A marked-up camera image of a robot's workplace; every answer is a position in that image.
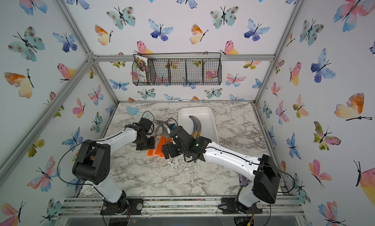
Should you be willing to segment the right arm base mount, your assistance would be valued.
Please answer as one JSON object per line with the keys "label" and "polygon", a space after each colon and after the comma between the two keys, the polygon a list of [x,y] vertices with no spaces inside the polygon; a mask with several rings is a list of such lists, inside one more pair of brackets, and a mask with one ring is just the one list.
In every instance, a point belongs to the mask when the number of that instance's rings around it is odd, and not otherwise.
{"label": "right arm base mount", "polygon": [[220,204],[217,206],[223,214],[261,214],[263,213],[262,204],[254,203],[252,206],[245,206],[240,203],[237,196],[222,197]]}

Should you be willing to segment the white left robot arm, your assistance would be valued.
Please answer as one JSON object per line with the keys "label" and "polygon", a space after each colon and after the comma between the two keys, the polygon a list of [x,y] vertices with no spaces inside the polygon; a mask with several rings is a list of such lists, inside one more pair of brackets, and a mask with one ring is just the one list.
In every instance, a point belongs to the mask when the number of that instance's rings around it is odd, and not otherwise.
{"label": "white left robot arm", "polygon": [[133,123],[105,138],[83,141],[72,174],[92,185],[106,202],[119,202],[125,194],[109,177],[111,155],[129,143],[136,144],[140,149],[153,149],[155,139],[150,136],[153,129],[153,124]]}

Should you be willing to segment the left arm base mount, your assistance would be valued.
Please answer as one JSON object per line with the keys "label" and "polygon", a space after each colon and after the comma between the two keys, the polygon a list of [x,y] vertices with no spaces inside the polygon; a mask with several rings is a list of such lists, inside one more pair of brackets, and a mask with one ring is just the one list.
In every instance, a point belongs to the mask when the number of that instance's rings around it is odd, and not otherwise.
{"label": "left arm base mount", "polygon": [[143,209],[143,204],[143,198],[128,198],[126,193],[122,190],[117,202],[112,203],[104,198],[100,214],[102,216],[140,215]]}

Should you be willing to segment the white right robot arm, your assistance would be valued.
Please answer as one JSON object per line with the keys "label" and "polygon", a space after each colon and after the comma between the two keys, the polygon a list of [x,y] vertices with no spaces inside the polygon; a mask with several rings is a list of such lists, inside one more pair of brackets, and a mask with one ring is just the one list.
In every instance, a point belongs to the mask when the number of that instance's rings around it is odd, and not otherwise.
{"label": "white right robot arm", "polygon": [[170,132],[172,143],[162,146],[165,159],[182,155],[184,161],[196,163],[198,160],[211,162],[229,168],[251,181],[240,190],[238,201],[245,207],[263,201],[275,204],[281,181],[281,172],[272,157],[263,154],[253,157],[227,149],[205,138],[194,138],[182,126]]}

